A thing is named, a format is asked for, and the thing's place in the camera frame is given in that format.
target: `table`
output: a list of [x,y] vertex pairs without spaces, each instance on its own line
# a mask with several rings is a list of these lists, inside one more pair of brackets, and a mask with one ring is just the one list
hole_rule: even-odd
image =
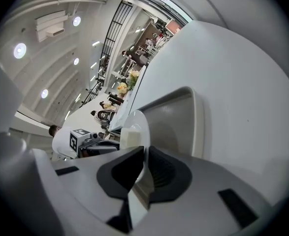
[[143,66],[140,70],[139,78],[133,88],[132,91],[129,91],[124,96],[124,102],[120,105],[118,111],[112,118],[108,131],[115,131],[117,129],[121,129],[124,126],[124,123],[130,114],[130,110],[132,107],[132,104],[134,102],[135,96],[138,92],[139,86],[141,84],[142,78],[145,74],[146,66]]

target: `ceiling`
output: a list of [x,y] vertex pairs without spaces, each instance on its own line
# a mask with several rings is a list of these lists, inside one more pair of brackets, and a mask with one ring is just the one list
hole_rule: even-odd
[[[34,113],[34,119],[62,125],[68,111],[79,108],[87,96],[85,89],[96,83],[90,80],[97,75],[98,65],[93,69],[90,66],[99,60],[102,39],[119,3],[120,0],[19,0],[13,5],[0,28],[0,67],[23,94],[22,105]],[[39,42],[35,20],[63,10],[68,15],[64,32]],[[74,26],[77,16],[81,23]],[[13,55],[18,43],[27,47],[21,59]],[[79,58],[77,65],[73,63],[75,58]],[[44,89],[48,90],[46,98],[41,97]]]

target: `woman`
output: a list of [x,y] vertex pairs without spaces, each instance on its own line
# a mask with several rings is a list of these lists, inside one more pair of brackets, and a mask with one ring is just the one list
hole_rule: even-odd
[[101,101],[99,104],[101,105],[101,107],[103,109],[107,109],[107,110],[115,110],[116,109],[116,107],[112,106],[111,104],[108,104],[108,103],[104,104],[103,101]]

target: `air vent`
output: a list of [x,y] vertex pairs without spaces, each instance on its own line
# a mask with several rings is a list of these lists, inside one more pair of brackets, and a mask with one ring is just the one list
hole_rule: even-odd
[[49,36],[49,37],[55,37],[55,36],[57,36],[63,32],[64,32],[64,29],[59,28],[59,27],[53,27],[52,29],[49,29],[46,31],[47,36]]
[[65,11],[58,11],[36,19],[37,39],[42,42],[47,37],[55,37],[64,32]]

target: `flower bouquet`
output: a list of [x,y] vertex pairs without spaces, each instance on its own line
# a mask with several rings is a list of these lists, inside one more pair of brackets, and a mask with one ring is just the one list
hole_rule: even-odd
[[128,86],[126,83],[121,82],[117,87],[118,93],[123,97],[128,92]]
[[139,71],[134,71],[131,69],[129,71],[129,77],[127,78],[127,84],[128,84],[128,90],[131,91],[133,90],[138,78],[139,78]]

